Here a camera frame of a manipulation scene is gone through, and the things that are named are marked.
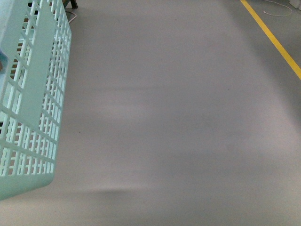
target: gray floor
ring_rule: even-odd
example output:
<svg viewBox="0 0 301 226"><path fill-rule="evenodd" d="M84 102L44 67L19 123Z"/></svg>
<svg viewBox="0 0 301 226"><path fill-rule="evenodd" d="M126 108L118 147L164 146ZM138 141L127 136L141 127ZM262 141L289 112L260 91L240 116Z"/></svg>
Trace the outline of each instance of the gray floor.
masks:
<svg viewBox="0 0 301 226"><path fill-rule="evenodd" d="M299 225L301 80L241 2L78 1L55 179L0 225Z"/></svg>

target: plastic basket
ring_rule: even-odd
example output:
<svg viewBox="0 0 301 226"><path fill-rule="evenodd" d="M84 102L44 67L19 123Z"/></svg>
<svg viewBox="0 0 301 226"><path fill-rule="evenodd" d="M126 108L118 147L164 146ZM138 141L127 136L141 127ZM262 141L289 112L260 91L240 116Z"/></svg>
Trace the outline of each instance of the plastic basket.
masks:
<svg viewBox="0 0 301 226"><path fill-rule="evenodd" d="M54 177L71 31L61 0L0 0L0 200Z"/></svg>

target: yellow floor line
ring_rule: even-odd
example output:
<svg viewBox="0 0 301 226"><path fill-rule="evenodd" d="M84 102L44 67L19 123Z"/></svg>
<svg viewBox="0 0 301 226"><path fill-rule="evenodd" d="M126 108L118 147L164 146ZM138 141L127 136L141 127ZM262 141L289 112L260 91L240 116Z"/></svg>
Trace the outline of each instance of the yellow floor line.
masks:
<svg viewBox="0 0 301 226"><path fill-rule="evenodd" d="M269 30L269 28L265 25L265 23L260 19L254 9L247 3L246 0L240 0L241 3L245 6L245 8L249 11L254 20L261 27L263 32L267 35L267 37L271 40L274 46L278 49L279 53L283 56L283 58L287 61L296 75L301 79L301 68L296 64L293 58L288 54L288 52L284 49L284 47L280 44L280 42L276 39L273 33Z"/></svg>

